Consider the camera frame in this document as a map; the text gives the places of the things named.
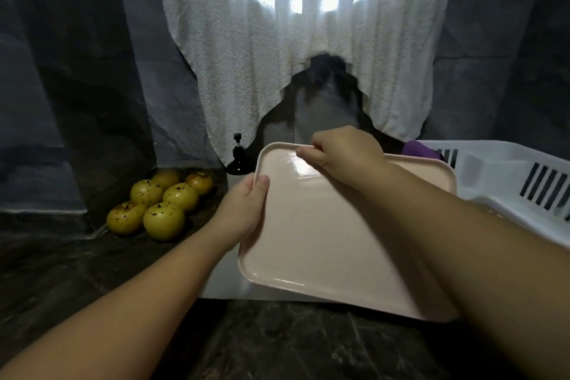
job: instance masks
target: plastic tray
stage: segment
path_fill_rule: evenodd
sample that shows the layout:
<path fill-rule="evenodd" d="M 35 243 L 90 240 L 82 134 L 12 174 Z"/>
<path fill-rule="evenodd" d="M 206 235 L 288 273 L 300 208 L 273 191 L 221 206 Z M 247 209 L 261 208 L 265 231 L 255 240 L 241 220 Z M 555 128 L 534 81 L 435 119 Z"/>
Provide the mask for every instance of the plastic tray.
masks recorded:
<path fill-rule="evenodd" d="M 415 319 L 456 318 L 451 302 L 388 220 L 298 158 L 298 146 L 272 143 L 260 153 L 256 175 L 268 175 L 271 187 L 258 228 L 241 244 L 242 274 L 254 283 Z M 455 193 L 454 172 L 444 162 L 386 157 Z"/>

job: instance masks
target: right hand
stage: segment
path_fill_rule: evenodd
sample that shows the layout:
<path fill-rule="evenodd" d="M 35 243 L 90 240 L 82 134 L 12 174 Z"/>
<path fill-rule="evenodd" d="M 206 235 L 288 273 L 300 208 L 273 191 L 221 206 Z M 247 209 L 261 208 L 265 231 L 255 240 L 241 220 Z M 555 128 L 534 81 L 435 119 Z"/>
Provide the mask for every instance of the right hand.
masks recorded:
<path fill-rule="evenodd" d="M 316 132 L 311 144 L 314 147 L 299 147 L 297 156 L 355 189 L 363 188 L 371 173 L 385 163 L 376 139 L 352 126 Z"/>

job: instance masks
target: dark bottle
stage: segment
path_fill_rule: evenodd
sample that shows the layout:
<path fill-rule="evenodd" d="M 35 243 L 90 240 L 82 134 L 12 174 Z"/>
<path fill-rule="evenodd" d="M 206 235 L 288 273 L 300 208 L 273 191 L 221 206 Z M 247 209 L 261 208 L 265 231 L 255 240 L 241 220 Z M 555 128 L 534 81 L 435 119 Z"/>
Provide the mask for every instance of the dark bottle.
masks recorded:
<path fill-rule="evenodd" d="M 234 147 L 234 160 L 226 167 L 228 189 L 231 189 L 232 186 L 241 181 L 245 175 L 254 171 L 250 161 L 247 159 L 246 150 L 239 144 L 241 139 L 242 134 L 239 132 L 234 134 L 234 140 L 238 144 Z"/>

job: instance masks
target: white plastic basket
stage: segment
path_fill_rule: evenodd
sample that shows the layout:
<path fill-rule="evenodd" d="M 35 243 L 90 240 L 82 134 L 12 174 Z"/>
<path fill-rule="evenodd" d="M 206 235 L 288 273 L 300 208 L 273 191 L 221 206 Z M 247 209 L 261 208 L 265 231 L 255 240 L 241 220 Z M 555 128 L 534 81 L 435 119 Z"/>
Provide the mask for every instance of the white plastic basket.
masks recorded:
<path fill-rule="evenodd" d="M 458 196 L 570 248 L 570 162 L 509 142 L 421 142 L 455 169 Z"/>

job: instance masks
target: dark countertop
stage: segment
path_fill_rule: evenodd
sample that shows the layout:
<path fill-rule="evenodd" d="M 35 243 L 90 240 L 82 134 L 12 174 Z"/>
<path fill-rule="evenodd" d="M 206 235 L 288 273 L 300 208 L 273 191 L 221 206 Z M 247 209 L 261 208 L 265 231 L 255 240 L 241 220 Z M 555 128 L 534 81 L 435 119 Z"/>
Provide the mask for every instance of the dark countertop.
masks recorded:
<path fill-rule="evenodd" d="M 221 189 L 193 217 L 201 228 Z M 0 365 L 48 329 L 139 273 L 174 244 L 0 235 Z M 513 378 L 463 321 L 431 324 L 342 304 L 198 300 L 153 378 Z"/>

